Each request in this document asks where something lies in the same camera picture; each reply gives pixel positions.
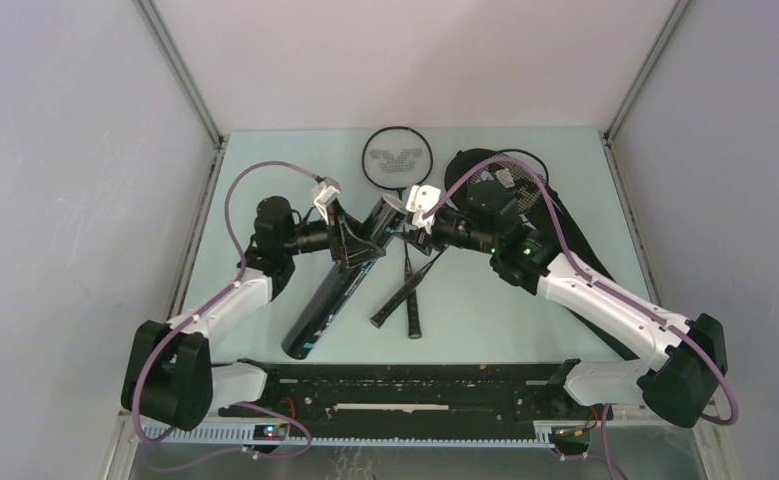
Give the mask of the black shuttlecock tube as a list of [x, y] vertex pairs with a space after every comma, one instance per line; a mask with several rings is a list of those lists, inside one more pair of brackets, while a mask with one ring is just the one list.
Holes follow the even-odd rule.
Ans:
[[[383, 247], [385, 255], [387, 246], [406, 217], [406, 215], [389, 208], [381, 198], [364, 220], [359, 221], [350, 214], [347, 213], [347, 215], [356, 234]], [[309, 355], [334, 317], [341, 311], [378, 260], [353, 269], [338, 269], [335, 264], [281, 344], [283, 351], [289, 357], [303, 360]]]

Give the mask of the black racket bag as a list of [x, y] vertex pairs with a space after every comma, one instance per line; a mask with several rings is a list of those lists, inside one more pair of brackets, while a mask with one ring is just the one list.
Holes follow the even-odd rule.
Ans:
[[[557, 219], [569, 249], [591, 268], [606, 277], [610, 277], [611, 274], [595, 254], [586, 236], [560, 199], [559, 194], [549, 186], [547, 179], [548, 169], [544, 162], [538, 156], [525, 150], [519, 149], [517, 152], [533, 159], [542, 167], [542, 171], [538, 176], [541, 178], [546, 192], [551, 197]], [[473, 148], [457, 152], [446, 167], [444, 186], [447, 189], [453, 187], [473, 167], [498, 154], [495, 150], [484, 148]], [[468, 201], [469, 187], [488, 180], [497, 180], [504, 185], [507, 192], [518, 201], [519, 214], [533, 228], [543, 232], [552, 239], [556, 237], [552, 216], [542, 198], [538, 185], [525, 168], [514, 163], [493, 163], [476, 172], [451, 195], [451, 201], [455, 207], [459, 210], [468, 211], [470, 209]]]

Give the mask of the white tube lid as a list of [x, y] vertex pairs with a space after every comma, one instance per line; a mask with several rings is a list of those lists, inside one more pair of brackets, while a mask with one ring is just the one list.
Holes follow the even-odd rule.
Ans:
[[393, 195], [390, 194], [383, 194], [381, 196], [381, 200], [391, 209], [393, 209], [396, 212], [399, 212], [402, 215], [406, 215], [408, 213], [405, 204], [403, 203], [402, 199], [396, 198]]

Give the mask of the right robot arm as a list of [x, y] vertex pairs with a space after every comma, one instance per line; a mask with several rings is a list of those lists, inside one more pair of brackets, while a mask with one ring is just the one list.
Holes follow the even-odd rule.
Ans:
[[728, 390], [724, 327], [714, 317], [691, 319], [654, 305], [529, 226], [476, 229], [430, 185], [412, 186], [405, 208], [421, 245], [489, 255], [501, 280], [561, 305], [631, 353], [629, 360], [566, 366], [561, 381], [546, 392], [556, 416], [571, 418], [596, 404], [635, 405], [691, 428], [707, 417], [716, 391]]

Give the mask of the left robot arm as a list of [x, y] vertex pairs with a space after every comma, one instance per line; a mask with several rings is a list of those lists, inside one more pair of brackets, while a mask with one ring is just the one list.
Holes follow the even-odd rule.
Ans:
[[254, 311], [277, 299], [291, 279], [294, 258], [329, 251], [336, 268], [323, 284], [326, 306], [347, 291], [384, 256], [388, 241], [403, 222], [402, 204], [383, 196], [364, 221], [332, 201], [322, 220], [296, 224], [287, 199], [272, 196], [257, 207], [252, 244], [237, 264], [235, 277], [219, 293], [164, 323], [144, 322], [136, 331], [121, 394], [133, 416], [190, 431], [208, 412], [241, 403], [257, 416], [269, 416], [281, 403], [280, 388], [257, 363], [216, 366], [214, 350]]

